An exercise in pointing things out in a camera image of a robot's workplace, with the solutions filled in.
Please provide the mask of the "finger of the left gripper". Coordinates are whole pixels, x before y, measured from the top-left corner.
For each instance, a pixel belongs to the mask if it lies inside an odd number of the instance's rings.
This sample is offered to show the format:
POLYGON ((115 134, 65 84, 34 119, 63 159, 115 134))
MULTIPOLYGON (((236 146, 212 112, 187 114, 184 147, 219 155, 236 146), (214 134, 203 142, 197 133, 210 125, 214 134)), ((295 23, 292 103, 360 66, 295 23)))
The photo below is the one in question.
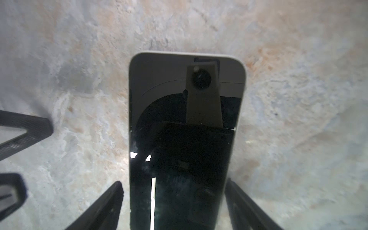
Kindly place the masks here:
POLYGON ((18 173, 1 173, 1 221, 17 211, 27 199, 27 188, 18 173))
POLYGON ((1 160, 50 137, 53 125, 49 119, 1 111, 1 126, 25 130, 25 133, 1 143, 1 160))

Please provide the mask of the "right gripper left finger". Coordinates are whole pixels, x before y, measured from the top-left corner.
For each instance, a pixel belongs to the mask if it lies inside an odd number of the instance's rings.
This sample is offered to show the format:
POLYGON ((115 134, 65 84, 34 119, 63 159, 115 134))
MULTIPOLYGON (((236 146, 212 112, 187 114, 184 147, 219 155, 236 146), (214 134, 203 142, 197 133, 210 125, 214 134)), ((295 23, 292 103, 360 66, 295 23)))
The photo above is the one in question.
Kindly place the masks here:
POLYGON ((116 230, 123 198, 123 186, 116 181, 66 229, 116 230))

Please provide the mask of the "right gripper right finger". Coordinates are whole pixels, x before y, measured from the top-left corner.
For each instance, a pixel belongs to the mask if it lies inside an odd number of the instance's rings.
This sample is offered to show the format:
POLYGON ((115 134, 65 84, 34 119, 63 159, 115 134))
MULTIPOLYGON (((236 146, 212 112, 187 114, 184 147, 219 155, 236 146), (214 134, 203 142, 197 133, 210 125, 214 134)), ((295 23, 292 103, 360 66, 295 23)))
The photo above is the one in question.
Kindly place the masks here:
POLYGON ((282 230, 234 181, 228 179, 225 197, 234 230, 282 230))

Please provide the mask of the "grey-edged black phone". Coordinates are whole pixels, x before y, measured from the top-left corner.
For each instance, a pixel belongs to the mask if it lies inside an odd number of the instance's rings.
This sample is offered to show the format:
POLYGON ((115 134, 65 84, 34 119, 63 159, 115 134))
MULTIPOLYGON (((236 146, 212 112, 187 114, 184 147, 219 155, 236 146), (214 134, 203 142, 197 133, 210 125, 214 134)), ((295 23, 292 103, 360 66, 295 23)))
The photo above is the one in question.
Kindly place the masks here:
POLYGON ((141 52, 129 64, 130 228, 214 230, 246 69, 236 58, 141 52))

